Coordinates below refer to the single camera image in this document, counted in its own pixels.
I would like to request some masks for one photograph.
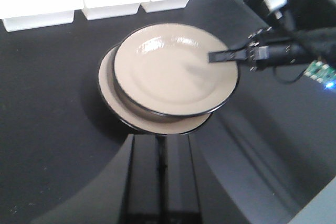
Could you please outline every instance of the stacked plates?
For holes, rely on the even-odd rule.
[[[188,25],[139,29],[101,60],[101,95],[124,123],[137,130],[191,132],[235,90],[236,63],[208,63],[208,52],[225,49],[213,35]]]

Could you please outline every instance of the black sink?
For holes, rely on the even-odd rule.
[[[269,26],[273,20],[262,14],[264,0],[243,0]],[[292,14],[297,30],[336,27],[336,4],[332,0],[288,0],[286,9]]]

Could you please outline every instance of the green circuit board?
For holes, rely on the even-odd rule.
[[[326,85],[327,88],[336,85],[336,70],[322,61],[313,61],[305,70],[304,75]]]

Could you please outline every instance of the ceramic plate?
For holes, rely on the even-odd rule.
[[[161,115],[195,116],[224,104],[238,81],[236,62],[208,63],[227,49],[196,27],[158,24],[135,31],[120,45],[115,78],[137,105]]]
[[[155,134],[180,134],[196,129],[209,118],[210,114],[192,118],[154,115],[127,100],[128,97],[123,97],[114,85],[112,62],[116,50],[116,48],[111,49],[102,59],[98,72],[98,83],[106,104],[124,123],[136,130]]]

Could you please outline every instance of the cable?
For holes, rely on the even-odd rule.
[[[278,76],[278,74],[277,74],[277,67],[273,67],[273,76],[274,76],[274,78],[278,82],[280,82],[282,84],[287,84],[287,85],[293,84],[293,83],[297,82],[298,80],[300,80],[304,73],[305,73],[305,70],[302,71],[301,73],[299,73],[299,75],[297,77],[295,77],[295,79],[293,79],[293,80],[284,80],[284,79],[282,79],[282,78],[280,78]]]

